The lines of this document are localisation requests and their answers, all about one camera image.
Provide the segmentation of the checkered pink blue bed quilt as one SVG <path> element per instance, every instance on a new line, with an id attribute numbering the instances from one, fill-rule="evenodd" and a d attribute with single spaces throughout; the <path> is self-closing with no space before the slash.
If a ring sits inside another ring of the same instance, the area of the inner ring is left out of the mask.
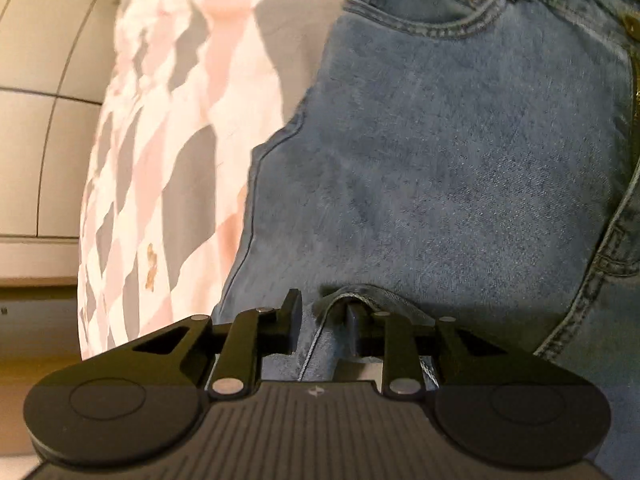
<path id="1" fill-rule="evenodd" d="M 292 117 L 343 0 L 118 0 L 81 205 L 84 358 L 216 306 L 253 148 Z"/>

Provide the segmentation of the white wardrobe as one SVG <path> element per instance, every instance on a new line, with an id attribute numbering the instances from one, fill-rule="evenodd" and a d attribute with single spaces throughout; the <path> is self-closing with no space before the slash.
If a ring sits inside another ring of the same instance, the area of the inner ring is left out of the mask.
<path id="1" fill-rule="evenodd" d="M 1 0 L 1 283 L 74 284 L 119 0 Z"/>

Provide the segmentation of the blue denim jeans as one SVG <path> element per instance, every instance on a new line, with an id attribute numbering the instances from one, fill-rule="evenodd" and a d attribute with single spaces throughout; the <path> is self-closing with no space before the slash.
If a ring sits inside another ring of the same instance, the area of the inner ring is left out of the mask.
<path id="1" fill-rule="evenodd" d="M 303 296 L 270 379 L 329 379 L 352 299 L 461 324 L 598 385 L 597 464 L 639 474 L 639 0 L 346 0 L 254 149 L 214 318 Z"/>

